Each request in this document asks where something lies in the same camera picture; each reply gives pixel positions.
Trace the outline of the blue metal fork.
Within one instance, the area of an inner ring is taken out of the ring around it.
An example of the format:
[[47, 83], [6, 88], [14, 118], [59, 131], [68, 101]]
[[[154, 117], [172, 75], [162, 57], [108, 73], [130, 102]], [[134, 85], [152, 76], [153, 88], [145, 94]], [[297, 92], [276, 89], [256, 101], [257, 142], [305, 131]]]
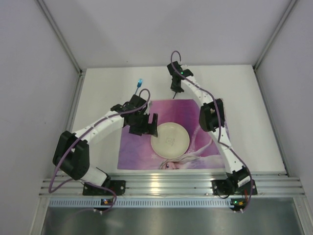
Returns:
[[136, 90], [135, 90], [135, 93], [134, 94], [137, 94], [139, 88], [142, 86], [142, 82], [143, 82], [143, 79], [139, 79], [138, 82], [137, 82], [137, 85], [136, 85]]

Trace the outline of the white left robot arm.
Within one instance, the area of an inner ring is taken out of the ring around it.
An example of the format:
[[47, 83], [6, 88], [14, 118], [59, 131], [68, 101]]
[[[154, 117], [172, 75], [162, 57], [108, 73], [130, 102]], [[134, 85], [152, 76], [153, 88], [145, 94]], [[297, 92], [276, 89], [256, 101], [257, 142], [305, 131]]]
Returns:
[[75, 181], [109, 187], [109, 175], [90, 163], [91, 145], [126, 126], [130, 134], [157, 137], [158, 115], [150, 114], [149, 109], [149, 100], [134, 94], [129, 101], [114, 105], [103, 117], [85, 128], [73, 133], [63, 132], [52, 160], [56, 169]]

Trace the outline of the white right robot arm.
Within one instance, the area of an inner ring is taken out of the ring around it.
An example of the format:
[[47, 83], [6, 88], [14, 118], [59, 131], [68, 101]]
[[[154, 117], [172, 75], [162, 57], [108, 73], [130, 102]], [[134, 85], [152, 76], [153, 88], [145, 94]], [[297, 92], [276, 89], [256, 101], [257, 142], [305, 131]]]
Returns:
[[172, 77], [171, 90], [176, 93], [189, 94], [199, 106], [200, 127], [209, 133], [219, 149], [224, 161], [226, 181], [231, 192], [245, 186], [249, 186], [250, 191], [253, 191], [250, 170], [231, 146], [225, 125], [223, 100], [216, 99], [212, 93], [201, 88], [193, 73], [189, 69], [184, 70], [177, 61], [168, 64], [167, 69]]

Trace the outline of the cream round plate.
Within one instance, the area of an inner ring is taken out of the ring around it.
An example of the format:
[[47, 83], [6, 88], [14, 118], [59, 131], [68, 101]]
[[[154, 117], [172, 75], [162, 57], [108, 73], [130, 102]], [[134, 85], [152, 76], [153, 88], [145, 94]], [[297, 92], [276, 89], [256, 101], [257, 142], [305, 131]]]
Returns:
[[162, 158], [174, 159], [189, 148], [190, 137], [180, 124], [166, 122], [157, 127], [158, 137], [151, 136], [151, 147]]

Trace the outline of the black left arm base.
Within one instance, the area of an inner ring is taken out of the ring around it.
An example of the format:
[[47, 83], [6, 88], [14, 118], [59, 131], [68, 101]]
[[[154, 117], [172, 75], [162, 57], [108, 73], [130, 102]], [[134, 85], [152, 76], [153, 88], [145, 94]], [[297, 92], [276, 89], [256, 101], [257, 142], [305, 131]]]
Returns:
[[121, 196], [125, 193], [126, 181], [124, 180], [110, 180], [104, 186], [96, 186], [92, 183], [84, 183], [83, 195], [84, 196], [107, 196], [116, 194]]

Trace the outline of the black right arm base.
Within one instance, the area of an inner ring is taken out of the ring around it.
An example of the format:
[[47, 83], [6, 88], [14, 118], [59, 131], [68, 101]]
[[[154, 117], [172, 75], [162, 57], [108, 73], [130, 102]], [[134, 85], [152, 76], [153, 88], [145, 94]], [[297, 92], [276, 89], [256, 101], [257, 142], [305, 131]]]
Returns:
[[213, 180], [213, 195], [226, 198], [231, 195], [257, 195], [255, 181], [252, 180], [240, 187], [235, 187], [229, 180]]

